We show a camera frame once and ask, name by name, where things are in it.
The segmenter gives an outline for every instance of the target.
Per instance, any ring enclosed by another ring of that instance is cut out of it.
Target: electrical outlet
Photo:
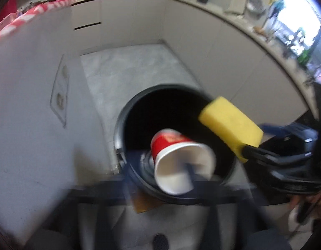
[[[65,127],[67,124],[67,99],[68,99],[69,71],[64,55],[58,66],[53,84],[50,107]]]

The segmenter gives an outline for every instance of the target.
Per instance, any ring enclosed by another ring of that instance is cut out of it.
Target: trash can
[[[198,120],[200,112],[210,102],[211,98],[193,88],[157,85],[138,93],[124,106],[114,130],[114,149],[118,160],[129,165],[129,176],[139,188],[168,203],[197,203],[189,193],[170,196],[143,176],[141,157],[150,151],[153,136],[166,128],[177,130],[211,147],[216,155],[214,174],[222,180],[229,177],[235,164],[235,155]]]

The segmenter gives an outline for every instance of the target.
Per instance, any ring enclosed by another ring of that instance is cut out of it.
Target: black cable
[[[320,203],[321,201],[321,196],[319,197],[319,199],[312,205],[310,206],[310,208],[307,210],[305,216],[304,216],[304,219],[306,219],[310,214],[311,212],[315,209],[315,207]],[[298,224],[295,228],[295,230],[290,234],[288,240],[291,240],[294,235],[296,234],[296,232],[298,231],[298,229],[300,228],[301,224]]]

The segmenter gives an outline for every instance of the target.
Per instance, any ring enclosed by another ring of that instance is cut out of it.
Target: red and white striped cloth
[[[54,2],[46,2],[35,6],[34,8],[26,11],[23,15],[19,16],[8,24],[0,31],[0,40],[12,32],[16,31],[20,26],[31,21],[35,16],[45,13],[57,8],[63,8],[72,5],[74,0],[56,0]]]

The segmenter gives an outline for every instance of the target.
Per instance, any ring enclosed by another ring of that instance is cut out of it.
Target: pink box
[[[12,23],[14,19],[17,18],[17,12],[16,13],[10,13],[8,16],[6,16],[1,22],[0,22],[0,31],[5,28],[8,24]]]

